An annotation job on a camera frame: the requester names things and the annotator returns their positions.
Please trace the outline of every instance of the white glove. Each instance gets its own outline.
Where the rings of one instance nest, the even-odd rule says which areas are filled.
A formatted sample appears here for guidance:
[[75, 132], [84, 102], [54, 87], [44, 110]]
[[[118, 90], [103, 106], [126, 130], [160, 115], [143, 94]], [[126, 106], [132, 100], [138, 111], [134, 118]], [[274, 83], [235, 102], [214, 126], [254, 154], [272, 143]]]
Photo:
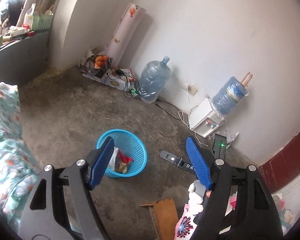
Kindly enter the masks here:
[[194, 183], [189, 186], [189, 213], [192, 215], [197, 215], [203, 211], [203, 198], [199, 196], [195, 191]]

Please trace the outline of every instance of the electrical outlet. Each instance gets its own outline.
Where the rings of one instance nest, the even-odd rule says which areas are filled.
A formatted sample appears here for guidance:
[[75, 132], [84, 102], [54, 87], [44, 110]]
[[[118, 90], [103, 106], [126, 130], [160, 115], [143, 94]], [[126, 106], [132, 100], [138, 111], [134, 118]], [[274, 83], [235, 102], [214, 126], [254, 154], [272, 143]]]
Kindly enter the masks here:
[[196, 92], [198, 91], [194, 86], [190, 85], [188, 82], [185, 82], [182, 86], [182, 88], [186, 91], [188, 91], [188, 93], [190, 95], [195, 95]]

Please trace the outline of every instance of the silver screw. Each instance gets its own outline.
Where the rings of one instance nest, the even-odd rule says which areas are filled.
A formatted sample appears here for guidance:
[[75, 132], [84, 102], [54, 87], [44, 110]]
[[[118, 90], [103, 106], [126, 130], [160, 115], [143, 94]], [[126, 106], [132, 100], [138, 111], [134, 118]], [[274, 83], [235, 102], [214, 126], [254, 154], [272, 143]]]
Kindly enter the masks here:
[[86, 161], [84, 159], [80, 159], [80, 160], [77, 160], [77, 165], [78, 166], [82, 166], [86, 163]]
[[48, 164], [44, 167], [45, 171], [50, 171], [51, 169], [52, 169], [52, 166], [50, 164]]
[[223, 164], [225, 164], [224, 160], [222, 160], [222, 159], [216, 159], [215, 162], [216, 162], [216, 165], [219, 165], [219, 166], [222, 166]]
[[249, 170], [250, 170], [250, 171], [256, 171], [256, 170], [257, 170], [257, 167], [256, 167], [256, 166], [254, 166], [254, 165], [252, 165], [252, 164], [251, 164], [251, 165], [249, 165], [249, 167], [248, 167], [248, 168], [249, 168]]

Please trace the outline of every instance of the rolled mat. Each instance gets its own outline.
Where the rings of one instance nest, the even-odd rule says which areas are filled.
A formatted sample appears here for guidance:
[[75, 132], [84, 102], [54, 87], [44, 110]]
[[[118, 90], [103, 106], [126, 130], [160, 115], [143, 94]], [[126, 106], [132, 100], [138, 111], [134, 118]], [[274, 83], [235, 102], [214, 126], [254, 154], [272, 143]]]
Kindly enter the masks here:
[[111, 66], [118, 67], [130, 39], [145, 13], [146, 10], [138, 5], [133, 3], [128, 5], [107, 49], [106, 54], [110, 58]]

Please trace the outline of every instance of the wooden stool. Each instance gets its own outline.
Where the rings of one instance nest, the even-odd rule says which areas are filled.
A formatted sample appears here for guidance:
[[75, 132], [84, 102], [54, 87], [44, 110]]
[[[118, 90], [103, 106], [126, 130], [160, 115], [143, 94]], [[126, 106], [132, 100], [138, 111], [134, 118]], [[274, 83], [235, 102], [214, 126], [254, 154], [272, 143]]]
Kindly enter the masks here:
[[179, 221], [173, 198], [143, 203], [140, 207], [149, 207], [150, 216], [157, 235], [156, 240], [173, 240]]

